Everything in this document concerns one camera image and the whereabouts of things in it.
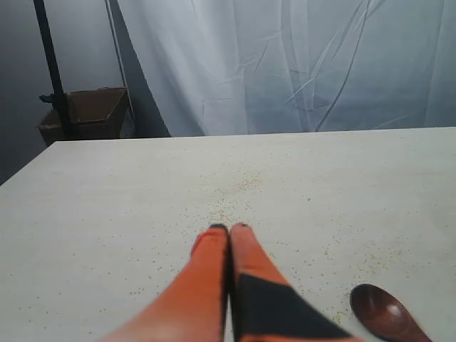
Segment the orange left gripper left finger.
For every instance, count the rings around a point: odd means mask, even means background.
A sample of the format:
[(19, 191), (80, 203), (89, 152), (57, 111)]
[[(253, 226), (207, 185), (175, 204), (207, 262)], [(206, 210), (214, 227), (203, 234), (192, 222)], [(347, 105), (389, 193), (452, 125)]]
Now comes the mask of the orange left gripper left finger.
[(223, 341), (229, 233), (213, 224), (196, 239), (190, 260), (139, 314), (102, 341)]

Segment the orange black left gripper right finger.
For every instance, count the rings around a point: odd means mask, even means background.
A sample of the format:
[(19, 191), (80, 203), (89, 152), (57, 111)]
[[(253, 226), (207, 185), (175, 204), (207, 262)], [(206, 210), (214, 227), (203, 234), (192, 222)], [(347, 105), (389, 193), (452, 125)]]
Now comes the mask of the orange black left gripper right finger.
[(244, 223), (231, 228), (235, 341), (360, 341), (306, 302)]

